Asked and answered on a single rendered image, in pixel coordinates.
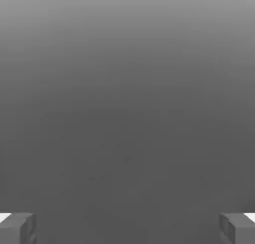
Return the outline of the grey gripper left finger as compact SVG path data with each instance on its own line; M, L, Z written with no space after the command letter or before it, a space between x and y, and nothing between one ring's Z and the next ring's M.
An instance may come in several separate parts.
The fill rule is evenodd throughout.
M37 244L35 213L0 213L0 244Z

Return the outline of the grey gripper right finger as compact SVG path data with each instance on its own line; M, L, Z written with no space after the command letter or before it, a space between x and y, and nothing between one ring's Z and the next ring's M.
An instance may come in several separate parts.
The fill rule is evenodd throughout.
M220 213L223 244L255 244L255 213Z

